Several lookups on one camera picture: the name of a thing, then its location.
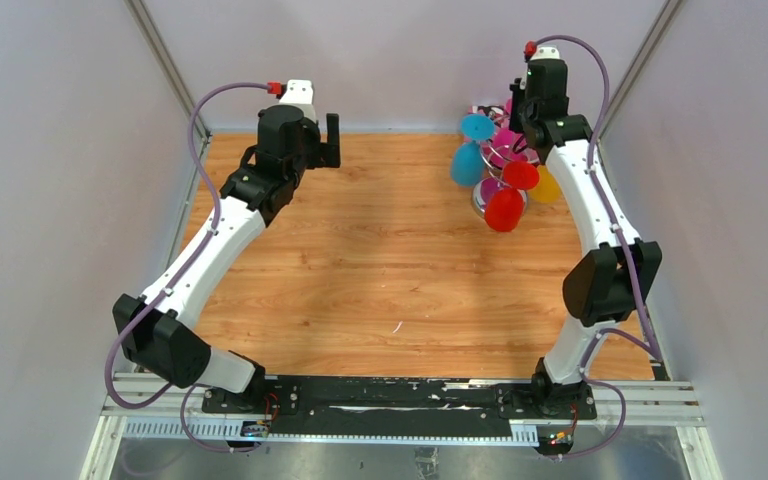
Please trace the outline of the pink wine glass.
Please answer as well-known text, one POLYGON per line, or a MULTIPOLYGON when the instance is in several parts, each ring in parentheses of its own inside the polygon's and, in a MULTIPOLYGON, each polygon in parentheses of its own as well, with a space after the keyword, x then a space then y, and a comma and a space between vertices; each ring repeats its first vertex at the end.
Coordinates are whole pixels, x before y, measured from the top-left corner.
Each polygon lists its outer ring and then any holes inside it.
POLYGON ((524 142, 518 143, 521 135, 511 132, 508 128, 510 103, 511 100, 507 100, 502 105, 475 105, 472 108, 473 113, 480 113, 490 118, 496 127, 496 131, 488 144, 482 146, 482 154, 490 163, 490 167, 487 168, 487 177, 479 183, 478 193, 475 195, 475 200, 481 210, 503 186, 500 181, 496 180, 496 177, 501 175, 501 170, 505 164, 512 160, 528 159, 523 150, 524 142))

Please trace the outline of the blue wine glass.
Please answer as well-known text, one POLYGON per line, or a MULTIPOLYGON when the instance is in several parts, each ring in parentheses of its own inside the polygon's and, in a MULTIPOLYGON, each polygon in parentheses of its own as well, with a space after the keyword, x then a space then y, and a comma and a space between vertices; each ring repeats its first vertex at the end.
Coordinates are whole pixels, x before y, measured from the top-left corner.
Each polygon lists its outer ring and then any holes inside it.
POLYGON ((454 153, 450 177, 458 186, 472 187, 484 176, 482 145, 493 137, 495 124, 487 116, 473 113, 462 119, 460 128, 466 142, 454 153))

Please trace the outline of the chrome wine glass rack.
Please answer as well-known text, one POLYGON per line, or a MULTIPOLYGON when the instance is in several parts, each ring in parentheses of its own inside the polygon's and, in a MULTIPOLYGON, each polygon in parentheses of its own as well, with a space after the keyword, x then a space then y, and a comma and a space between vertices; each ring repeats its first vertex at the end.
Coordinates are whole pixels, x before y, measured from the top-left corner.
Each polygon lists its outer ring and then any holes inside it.
POLYGON ((492 197, 504 187, 502 169, 514 160, 527 161, 524 151, 514 153, 512 148, 521 138, 516 133, 507 130, 510 106, 506 105, 473 105, 467 112, 489 118, 495 128, 494 134, 484 143, 480 143, 480 151, 486 167, 485 178, 477 183, 472 192, 472 205, 476 213, 483 218, 486 206, 492 197))

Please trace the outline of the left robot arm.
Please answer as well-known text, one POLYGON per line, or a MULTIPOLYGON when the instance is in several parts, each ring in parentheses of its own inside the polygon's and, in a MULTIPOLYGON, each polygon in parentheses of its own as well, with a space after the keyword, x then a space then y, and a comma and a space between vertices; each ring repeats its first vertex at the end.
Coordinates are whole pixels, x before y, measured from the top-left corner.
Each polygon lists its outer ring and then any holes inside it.
POLYGON ((340 165, 338 114, 319 124, 298 106, 260 111, 256 143, 216 191, 198 233, 140 295, 123 294, 114 303, 124 357, 168 387, 206 387, 243 413, 258 411, 268 396, 264 367, 210 345, 195 327, 221 279, 292 201, 304 174, 340 165))

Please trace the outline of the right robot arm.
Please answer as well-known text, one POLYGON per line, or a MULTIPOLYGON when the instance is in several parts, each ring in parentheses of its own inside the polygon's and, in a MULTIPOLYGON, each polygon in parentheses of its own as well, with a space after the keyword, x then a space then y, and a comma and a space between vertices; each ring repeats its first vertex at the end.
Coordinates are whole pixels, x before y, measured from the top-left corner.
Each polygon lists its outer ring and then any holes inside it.
POLYGON ((640 237, 605 186, 589 122, 569 111, 568 67, 558 49, 539 47, 525 61, 525 73, 510 85, 510 127, 559 185, 582 249, 562 284, 568 316, 531 379, 533 408, 552 418, 585 397, 584 376, 605 334, 644 312, 662 251, 640 237))

